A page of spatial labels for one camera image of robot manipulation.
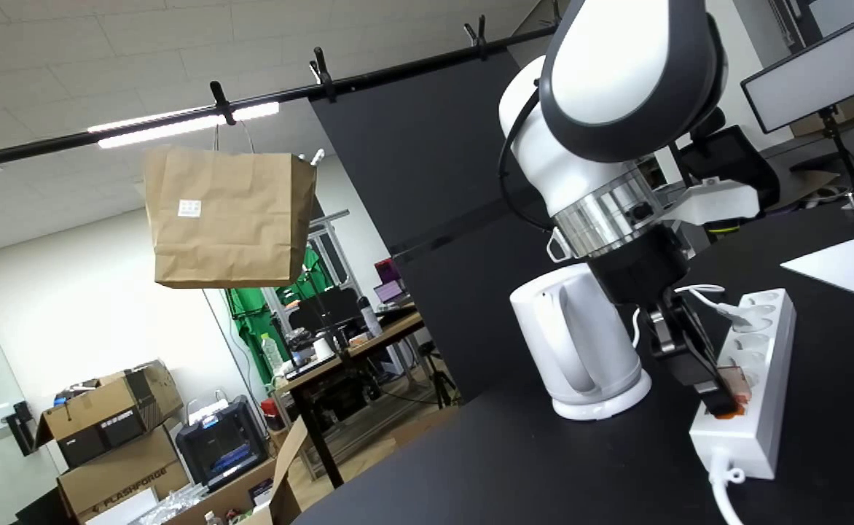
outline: monitor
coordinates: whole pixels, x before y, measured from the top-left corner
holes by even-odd
[[[354,290],[328,290],[315,297],[300,302],[300,315],[293,315],[293,325],[306,326],[310,332],[348,326],[363,319],[363,303]]]
[[[246,398],[229,404],[176,434],[192,483],[217,490],[270,458]]]
[[[399,270],[396,270],[396,259],[395,256],[375,262],[375,270],[380,274],[380,284],[399,280]]]
[[[854,26],[745,80],[745,93],[768,135],[854,98]]]

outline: power strip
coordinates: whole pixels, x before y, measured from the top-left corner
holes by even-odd
[[[691,443],[711,477],[737,469],[746,478],[777,478],[796,306],[785,290],[769,290],[745,294],[740,309],[752,313],[756,326],[726,332],[717,369],[736,361],[745,370],[750,404],[729,421],[717,421],[699,407]]]

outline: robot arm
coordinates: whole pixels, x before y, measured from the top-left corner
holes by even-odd
[[[651,156],[717,109],[723,46],[704,0],[574,0],[541,80],[552,135],[574,156]]]
[[[673,376],[716,404],[716,414],[732,408],[729,392],[704,360],[710,343],[699,321],[669,297],[688,271],[673,221],[756,217],[759,198],[746,205],[750,186],[736,185],[740,198],[717,186],[669,203],[637,162],[717,109],[723,70],[704,0],[574,0],[548,54],[511,81],[500,105],[511,151],[542,192],[560,239],[592,267],[612,302],[641,306],[665,326],[659,350]]]

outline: white kettle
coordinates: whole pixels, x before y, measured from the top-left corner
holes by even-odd
[[[606,421],[651,395],[625,321],[586,262],[520,286],[511,306],[560,418]]]

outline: black curtain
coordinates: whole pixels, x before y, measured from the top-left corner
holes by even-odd
[[[513,76],[497,55],[315,103],[465,398],[532,370],[507,294],[546,270],[542,230],[507,213],[497,181]],[[542,217],[541,198],[526,207]]]

